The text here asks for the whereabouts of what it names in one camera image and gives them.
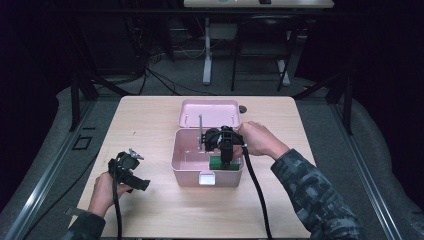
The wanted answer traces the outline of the black chair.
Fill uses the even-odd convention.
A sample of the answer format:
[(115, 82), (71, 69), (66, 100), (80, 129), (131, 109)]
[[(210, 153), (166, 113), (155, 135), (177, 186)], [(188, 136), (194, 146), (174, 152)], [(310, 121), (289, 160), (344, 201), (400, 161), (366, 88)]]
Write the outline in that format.
[(288, 87), (288, 67), (303, 26), (304, 21), (292, 15), (254, 15), (240, 22), (232, 50), (231, 90), (238, 76), (254, 81), (254, 76), (272, 74), (279, 77), (278, 91)]

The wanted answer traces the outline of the pink plastic storage box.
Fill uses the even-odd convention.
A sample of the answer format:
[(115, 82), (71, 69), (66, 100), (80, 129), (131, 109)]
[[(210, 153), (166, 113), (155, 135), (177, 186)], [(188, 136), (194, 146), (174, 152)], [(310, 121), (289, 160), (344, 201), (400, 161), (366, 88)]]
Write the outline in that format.
[(209, 158), (220, 156), (216, 149), (206, 152), (199, 149), (199, 129), (179, 129), (175, 134), (171, 167), (181, 187), (237, 187), (245, 161), (238, 171), (210, 170)]

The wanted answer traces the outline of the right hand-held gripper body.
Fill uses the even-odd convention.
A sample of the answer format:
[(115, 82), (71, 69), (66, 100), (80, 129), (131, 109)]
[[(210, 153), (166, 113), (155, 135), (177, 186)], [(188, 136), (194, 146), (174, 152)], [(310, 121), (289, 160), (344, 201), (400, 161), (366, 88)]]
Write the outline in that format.
[(241, 135), (235, 132), (230, 126), (221, 126), (220, 128), (210, 128), (203, 132), (203, 116), (199, 115), (198, 137), (199, 149), (206, 152), (219, 149), (221, 152), (232, 152), (235, 145), (244, 144)]

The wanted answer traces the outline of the person's left hand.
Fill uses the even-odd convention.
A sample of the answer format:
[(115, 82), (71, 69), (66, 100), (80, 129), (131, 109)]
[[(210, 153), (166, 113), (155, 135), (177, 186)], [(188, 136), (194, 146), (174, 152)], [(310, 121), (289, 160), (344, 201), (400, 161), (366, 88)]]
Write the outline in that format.
[(104, 172), (95, 180), (87, 211), (103, 218), (113, 204), (113, 178), (108, 172)]

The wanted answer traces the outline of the pink lid with white handle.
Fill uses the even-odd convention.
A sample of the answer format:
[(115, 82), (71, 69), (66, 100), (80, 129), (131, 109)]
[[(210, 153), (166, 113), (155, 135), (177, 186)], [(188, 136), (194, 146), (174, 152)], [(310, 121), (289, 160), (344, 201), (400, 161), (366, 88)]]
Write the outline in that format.
[(183, 128), (237, 127), (241, 123), (239, 104), (235, 100), (186, 99), (178, 123)]

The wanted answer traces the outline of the aluminium floor rail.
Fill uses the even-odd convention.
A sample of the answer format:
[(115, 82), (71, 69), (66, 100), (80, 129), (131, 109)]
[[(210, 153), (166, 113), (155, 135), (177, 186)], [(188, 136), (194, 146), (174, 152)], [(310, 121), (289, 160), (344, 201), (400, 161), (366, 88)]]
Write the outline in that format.
[(365, 189), (369, 202), (378, 218), (380, 226), (387, 238), (387, 240), (404, 240), (401, 233), (394, 222), (392, 214), (390, 213), (386, 201), (381, 195), (376, 182), (365, 162), (362, 152), (357, 145), (356, 139), (350, 135), (343, 125), (342, 111), (337, 105), (330, 104), (330, 111), (335, 118), (338, 128), (340, 129), (343, 138), (347, 142), (350, 151), (353, 154), (353, 162), (357, 170), (357, 174)]
[(0, 231), (0, 240), (23, 239), (56, 181), (64, 164), (64, 158), (71, 150), (71, 144), (78, 138), (81, 125), (95, 104), (95, 101), (85, 102), (78, 114), (80, 119), (72, 127), (72, 106), (60, 103), (58, 113), (41, 149), (12, 199), (0, 214), (0, 220), (6, 221)]

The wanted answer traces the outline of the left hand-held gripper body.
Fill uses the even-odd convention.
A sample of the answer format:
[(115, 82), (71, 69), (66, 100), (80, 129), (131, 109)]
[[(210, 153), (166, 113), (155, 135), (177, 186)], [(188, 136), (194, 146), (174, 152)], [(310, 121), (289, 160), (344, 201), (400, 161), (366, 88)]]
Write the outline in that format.
[(130, 148), (129, 152), (120, 152), (108, 162), (108, 172), (119, 184), (127, 184), (141, 160), (143, 157)]

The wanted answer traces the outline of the white and green carton box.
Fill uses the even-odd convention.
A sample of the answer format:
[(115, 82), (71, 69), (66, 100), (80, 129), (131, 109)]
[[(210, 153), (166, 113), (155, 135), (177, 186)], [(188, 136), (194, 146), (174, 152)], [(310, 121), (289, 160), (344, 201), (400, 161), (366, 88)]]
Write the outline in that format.
[(210, 170), (227, 170), (227, 171), (238, 171), (241, 168), (242, 159), (233, 159), (230, 162), (223, 163), (220, 156), (211, 156), (209, 158), (209, 169)]

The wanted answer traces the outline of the black metal stand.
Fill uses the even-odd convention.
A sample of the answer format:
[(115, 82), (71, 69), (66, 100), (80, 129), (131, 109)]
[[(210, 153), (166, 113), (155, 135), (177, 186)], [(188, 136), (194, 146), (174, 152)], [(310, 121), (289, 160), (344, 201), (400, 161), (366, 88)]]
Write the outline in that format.
[(322, 82), (316, 83), (306, 90), (293, 96), (295, 100), (304, 99), (321, 88), (329, 86), (325, 100), (328, 104), (337, 104), (343, 99), (342, 125), (349, 135), (352, 135), (351, 116), (352, 116), (352, 90), (353, 81), (348, 72), (336, 73)]
[(70, 85), (72, 109), (70, 132), (74, 131), (81, 121), (80, 94), (83, 94), (89, 101), (96, 101), (98, 99), (99, 93), (95, 89), (94, 84), (100, 84), (121, 97), (132, 96), (132, 93), (121, 89), (99, 75), (87, 71), (76, 72), (72, 77)]

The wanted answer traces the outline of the person's right hand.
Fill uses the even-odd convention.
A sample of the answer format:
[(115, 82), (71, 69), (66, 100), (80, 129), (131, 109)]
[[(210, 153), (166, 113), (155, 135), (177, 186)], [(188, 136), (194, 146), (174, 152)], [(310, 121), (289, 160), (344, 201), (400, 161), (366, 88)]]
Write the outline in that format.
[(277, 160), (290, 150), (267, 127), (254, 121), (243, 122), (237, 133), (247, 144), (248, 152), (254, 156), (269, 156)]

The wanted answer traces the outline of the white desk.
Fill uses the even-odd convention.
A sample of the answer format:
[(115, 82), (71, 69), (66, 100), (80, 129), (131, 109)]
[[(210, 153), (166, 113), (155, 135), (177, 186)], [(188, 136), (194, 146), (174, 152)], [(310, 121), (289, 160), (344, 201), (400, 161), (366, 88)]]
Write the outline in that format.
[[(333, 0), (184, 0), (185, 8), (201, 9), (329, 9)], [(205, 17), (205, 62), (203, 84), (211, 83), (212, 53), (210, 36), (210, 17)]]

